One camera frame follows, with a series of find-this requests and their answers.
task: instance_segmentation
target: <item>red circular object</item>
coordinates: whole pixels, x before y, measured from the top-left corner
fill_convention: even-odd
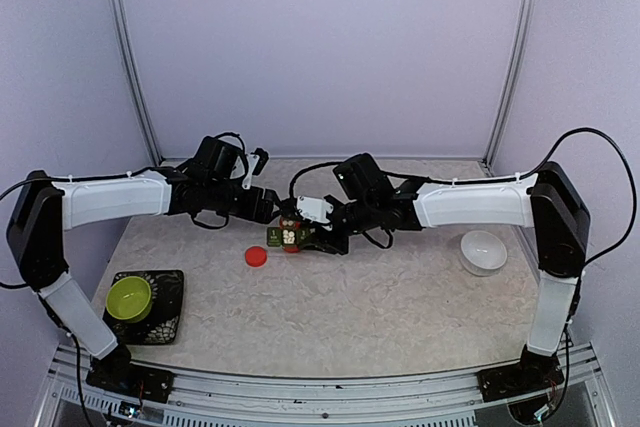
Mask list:
[[[251,267],[262,267],[267,261],[267,251],[262,247],[250,247],[244,253],[244,258]]]

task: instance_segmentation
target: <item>white backdrop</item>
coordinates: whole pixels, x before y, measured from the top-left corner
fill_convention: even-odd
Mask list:
[[[272,155],[480,158],[520,0],[124,0],[165,157],[235,130]]]

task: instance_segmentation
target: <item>marble table surface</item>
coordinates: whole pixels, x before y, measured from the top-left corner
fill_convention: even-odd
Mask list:
[[[285,196],[295,172],[315,162],[271,160],[254,183]],[[440,178],[483,176],[471,161],[379,163]],[[344,199],[330,169],[302,177],[296,193]],[[202,220],[220,219],[207,213]],[[244,251],[265,245],[265,226],[231,219],[226,229],[210,232],[187,216],[138,217],[129,223],[93,303],[102,312],[116,272],[183,270],[176,341],[131,351],[135,359],[213,372],[363,377],[515,359],[533,320],[536,282],[509,226],[481,226],[507,247],[500,274],[480,278],[464,270],[459,241],[474,228],[397,232],[387,251],[353,238],[346,256],[271,248],[265,266],[254,269]]]

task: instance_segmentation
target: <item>black tray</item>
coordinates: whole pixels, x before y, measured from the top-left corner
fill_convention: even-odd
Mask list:
[[[118,338],[128,345],[165,345],[176,339],[184,297],[184,273],[181,270],[144,270],[118,272],[112,285],[125,277],[142,277],[151,285],[152,307],[149,315],[135,324],[116,320],[105,309],[102,318]]]

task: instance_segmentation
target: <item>vertical metal post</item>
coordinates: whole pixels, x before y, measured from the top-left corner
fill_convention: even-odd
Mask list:
[[[122,0],[109,0],[111,2],[111,8],[113,10],[113,17],[115,20],[116,33],[118,43],[120,45],[120,54],[122,55],[122,61],[127,74],[127,81],[129,89],[131,90],[131,96],[136,110],[136,116],[140,129],[142,130],[142,136],[144,138],[147,152],[151,162],[155,166],[160,165],[163,158],[160,154],[156,135],[151,125],[151,118],[147,111],[147,106],[142,95],[142,88],[140,86],[140,78],[138,77],[138,71],[133,58],[133,49],[131,47],[131,40],[129,38],[129,32],[127,30],[127,20],[124,11],[124,3]]]
[[[522,66],[522,60],[524,58],[524,50],[527,42],[527,33],[529,32],[529,24],[531,23],[531,18],[533,16],[534,2],[535,0],[522,0],[520,4],[520,15],[518,16],[516,38],[513,43],[513,49],[511,51],[507,78],[505,79],[504,86],[502,87],[498,115],[491,132],[489,145],[487,146],[487,150],[484,155],[484,162],[489,169],[492,168],[493,163],[496,159],[498,148],[500,147],[500,142],[502,141],[504,130],[507,125],[509,111],[511,110],[511,105],[513,103],[513,95],[516,90],[518,75],[520,74],[520,68]]]

